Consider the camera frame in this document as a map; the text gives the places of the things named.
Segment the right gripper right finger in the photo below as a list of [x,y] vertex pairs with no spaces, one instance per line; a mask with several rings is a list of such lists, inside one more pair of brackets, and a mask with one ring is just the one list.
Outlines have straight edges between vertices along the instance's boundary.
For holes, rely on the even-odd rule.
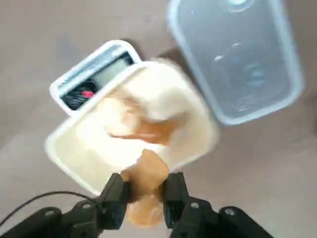
[[164,181],[164,219],[170,238],[271,238],[242,209],[227,206],[214,211],[208,201],[189,195],[182,172]]

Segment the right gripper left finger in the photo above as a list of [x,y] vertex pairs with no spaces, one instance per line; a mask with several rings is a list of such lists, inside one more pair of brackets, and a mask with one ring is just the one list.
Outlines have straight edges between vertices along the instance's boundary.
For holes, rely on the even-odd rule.
[[129,201],[129,183],[114,173],[101,194],[89,198],[71,191],[53,191],[38,195],[23,203],[2,221],[31,202],[50,195],[67,194],[81,197],[72,209],[63,213],[57,207],[45,207],[2,234],[3,238],[97,238],[105,230],[119,230]]

